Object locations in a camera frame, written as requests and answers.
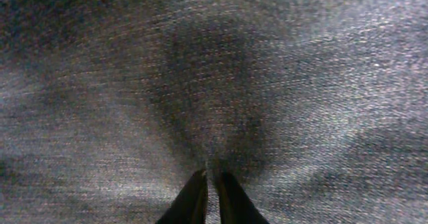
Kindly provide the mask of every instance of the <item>woven fabric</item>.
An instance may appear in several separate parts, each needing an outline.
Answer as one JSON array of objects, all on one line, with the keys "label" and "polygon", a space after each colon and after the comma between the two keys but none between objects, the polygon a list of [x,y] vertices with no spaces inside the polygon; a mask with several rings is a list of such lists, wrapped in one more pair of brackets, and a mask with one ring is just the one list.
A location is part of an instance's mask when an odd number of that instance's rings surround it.
[{"label": "woven fabric", "polygon": [[[4,223],[426,223],[428,0],[1,0]],[[209,183],[207,223],[220,223]]]}]

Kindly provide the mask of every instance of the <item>fabric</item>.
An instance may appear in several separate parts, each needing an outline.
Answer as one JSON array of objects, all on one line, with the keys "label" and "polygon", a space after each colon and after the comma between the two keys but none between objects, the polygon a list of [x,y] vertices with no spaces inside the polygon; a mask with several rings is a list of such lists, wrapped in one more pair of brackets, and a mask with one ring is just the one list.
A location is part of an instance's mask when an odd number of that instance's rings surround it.
[{"label": "fabric", "polygon": [[2,223],[154,223],[203,167],[270,223],[428,220],[428,0],[0,8]]}]

